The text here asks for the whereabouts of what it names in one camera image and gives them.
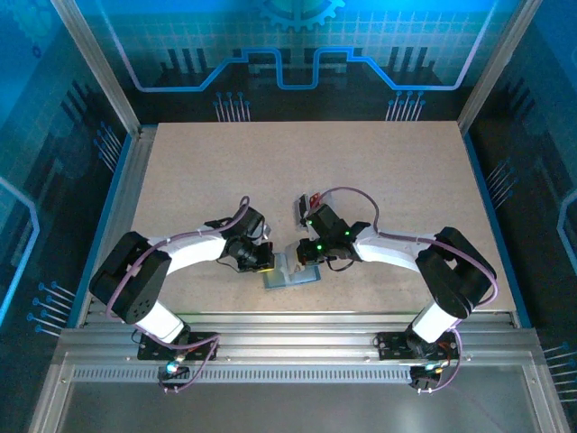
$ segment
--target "wooden table surface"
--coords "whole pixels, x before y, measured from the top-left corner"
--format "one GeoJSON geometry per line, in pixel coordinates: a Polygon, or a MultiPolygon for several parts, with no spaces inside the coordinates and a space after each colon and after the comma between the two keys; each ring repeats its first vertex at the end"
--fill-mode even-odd
{"type": "MultiPolygon", "coordinates": [[[[372,195],[383,229],[460,229],[497,270],[501,292],[487,309],[515,309],[455,122],[160,124],[133,229],[147,237],[194,230],[231,216],[249,195],[282,251],[305,237],[295,226],[294,200],[334,186],[372,195]]],[[[349,224],[373,219],[371,204],[354,193],[335,193],[334,204],[349,224]]],[[[418,312],[430,300],[419,274],[384,263],[356,263],[341,273],[323,266],[321,276],[265,290],[260,274],[199,263],[171,274],[160,300],[178,313],[418,312]]]]}

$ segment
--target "gear graphic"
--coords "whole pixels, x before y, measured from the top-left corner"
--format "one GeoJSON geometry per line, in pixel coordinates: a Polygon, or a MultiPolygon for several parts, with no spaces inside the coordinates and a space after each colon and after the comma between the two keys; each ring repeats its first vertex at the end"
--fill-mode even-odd
{"type": "Polygon", "coordinates": [[[32,42],[47,36],[52,28],[48,0],[5,0],[5,8],[12,13],[20,30],[32,42]]]}
{"type": "Polygon", "coordinates": [[[270,25],[300,32],[303,28],[312,31],[315,24],[325,25],[326,18],[335,18],[334,11],[344,6],[344,0],[255,0],[254,5],[270,25]]]}

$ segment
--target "glass panel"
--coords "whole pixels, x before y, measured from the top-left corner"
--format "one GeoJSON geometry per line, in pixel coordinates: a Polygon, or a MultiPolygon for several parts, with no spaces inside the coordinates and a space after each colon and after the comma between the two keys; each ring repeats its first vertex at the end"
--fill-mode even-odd
{"type": "Polygon", "coordinates": [[[146,124],[456,119],[517,0],[78,4],[146,124]]]}
{"type": "MultiPolygon", "coordinates": [[[[555,355],[577,348],[576,16],[574,1],[544,0],[471,128],[531,321],[545,349],[569,342],[555,355]]],[[[550,362],[573,370],[564,400],[571,359],[550,362]]]]}
{"type": "Polygon", "coordinates": [[[125,131],[48,0],[0,1],[0,42],[0,429],[16,432],[66,324],[125,131]]]}

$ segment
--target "vented metal strip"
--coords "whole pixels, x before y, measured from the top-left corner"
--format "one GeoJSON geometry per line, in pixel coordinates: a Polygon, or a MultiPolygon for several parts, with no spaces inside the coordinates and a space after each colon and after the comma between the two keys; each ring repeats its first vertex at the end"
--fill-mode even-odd
{"type": "MultiPolygon", "coordinates": [[[[82,365],[74,382],[150,383],[158,381],[158,365],[82,365]]],[[[191,373],[170,381],[183,383],[191,373]]],[[[409,368],[371,365],[209,365],[201,383],[409,383],[409,368]]]]}

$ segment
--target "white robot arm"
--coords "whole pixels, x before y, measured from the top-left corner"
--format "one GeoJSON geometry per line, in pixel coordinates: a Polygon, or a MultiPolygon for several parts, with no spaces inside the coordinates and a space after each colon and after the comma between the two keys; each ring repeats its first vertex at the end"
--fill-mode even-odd
{"type": "Polygon", "coordinates": [[[327,204],[307,211],[310,237],[301,239],[297,258],[301,265],[336,259],[354,262],[382,262],[419,272],[433,299],[409,325],[405,338],[415,357],[427,358],[436,350],[437,340],[473,309],[491,286],[483,270],[469,260],[495,272],[477,250],[456,229],[445,227],[436,235],[411,235],[377,231],[364,222],[348,226],[327,204]],[[438,245],[449,245],[459,254],[438,245]]]}
{"type": "Polygon", "coordinates": [[[116,294],[112,311],[125,323],[135,325],[164,344],[182,341],[186,333],[180,318],[158,301],[164,279],[171,273],[195,263],[231,256],[239,272],[264,271],[274,267],[272,243],[263,242],[270,232],[264,217],[248,207],[233,226],[232,218],[205,223],[196,232],[177,235],[174,239],[147,239],[136,232],[124,235],[90,282],[90,291],[108,304],[116,294]],[[155,249],[136,270],[133,264],[159,241],[155,249]],[[121,280],[131,277],[117,292],[121,280]]]}

